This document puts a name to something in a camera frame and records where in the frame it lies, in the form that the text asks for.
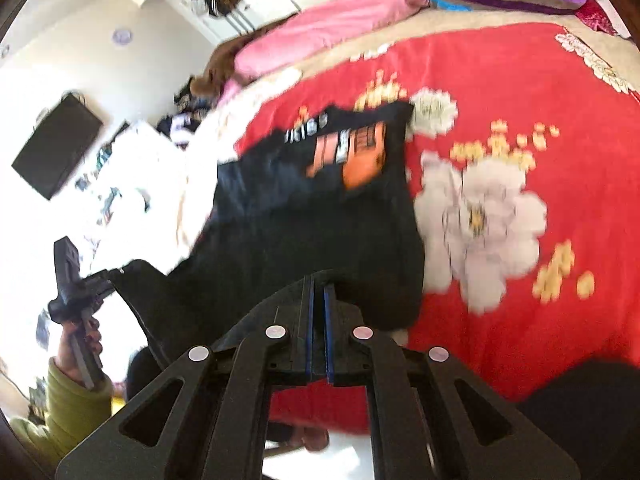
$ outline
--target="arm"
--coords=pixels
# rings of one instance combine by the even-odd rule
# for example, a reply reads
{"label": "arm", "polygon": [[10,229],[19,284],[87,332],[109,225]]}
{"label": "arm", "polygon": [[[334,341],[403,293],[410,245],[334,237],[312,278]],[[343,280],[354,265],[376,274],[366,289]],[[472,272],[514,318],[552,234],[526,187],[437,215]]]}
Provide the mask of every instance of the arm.
{"label": "arm", "polygon": [[[98,322],[87,337],[94,351],[100,353]],[[57,465],[75,446],[111,416],[111,381],[95,390],[82,386],[81,373],[73,357],[69,336],[76,330],[73,324],[63,327],[58,355],[49,361],[47,398],[49,415],[45,426],[36,426],[23,418],[11,421],[18,439],[31,448],[43,462]]]}

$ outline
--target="television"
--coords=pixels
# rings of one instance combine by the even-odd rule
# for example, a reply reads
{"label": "television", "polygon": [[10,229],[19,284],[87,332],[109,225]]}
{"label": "television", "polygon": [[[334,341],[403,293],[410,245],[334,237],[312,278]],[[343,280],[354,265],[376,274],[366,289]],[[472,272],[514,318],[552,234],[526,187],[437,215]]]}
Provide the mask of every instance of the television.
{"label": "television", "polygon": [[51,200],[94,142],[101,126],[98,117],[68,94],[36,127],[12,168]]}

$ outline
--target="black pants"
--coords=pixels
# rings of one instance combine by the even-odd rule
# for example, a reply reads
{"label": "black pants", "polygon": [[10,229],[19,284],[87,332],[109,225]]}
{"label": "black pants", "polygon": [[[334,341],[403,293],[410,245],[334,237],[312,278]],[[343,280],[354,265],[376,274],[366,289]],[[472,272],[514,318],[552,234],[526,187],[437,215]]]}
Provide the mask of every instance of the black pants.
{"label": "black pants", "polygon": [[[160,374],[148,348],[131,361],[127,400]],[[588,361],[521,402],[518,409],[578,464],[582,480],[630,480],[640,472],[640,370]],[[293,428],[269,423],[267,439],[287,442]]]}

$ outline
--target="floral bedsheet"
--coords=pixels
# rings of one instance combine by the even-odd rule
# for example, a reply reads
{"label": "floral bedsheet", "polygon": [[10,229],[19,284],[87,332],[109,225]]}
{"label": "floral bedsheet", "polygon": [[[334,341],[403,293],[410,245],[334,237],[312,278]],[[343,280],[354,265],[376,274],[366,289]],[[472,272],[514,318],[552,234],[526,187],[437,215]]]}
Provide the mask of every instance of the floral bedsheet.
{"label": "floral bedsheet", "polygon": [[426,253],[408,346],[446,347],[511,400],[589,356],[640,365],[636,90],[559,25],[446,32],[298,83],[236,151],[331,103],[397,99],[416,105],[406,174]]}

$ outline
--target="shirt sleeve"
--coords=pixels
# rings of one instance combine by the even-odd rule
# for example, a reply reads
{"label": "shirt sleeve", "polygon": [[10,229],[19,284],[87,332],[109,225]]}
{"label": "shirt sleeve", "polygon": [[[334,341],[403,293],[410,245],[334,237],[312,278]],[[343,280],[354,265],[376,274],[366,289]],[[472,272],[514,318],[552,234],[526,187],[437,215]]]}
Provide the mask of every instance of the shirt sleeve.
{"label": "shirt sleeve", "polygon": [[100,389],[90,392],[66,377],[51,359],[46,425],[36,426],[23,418],[14,418],[11,428],[38,458],[56,466],[111,416],[112,391],[113,385],[105,377]]}

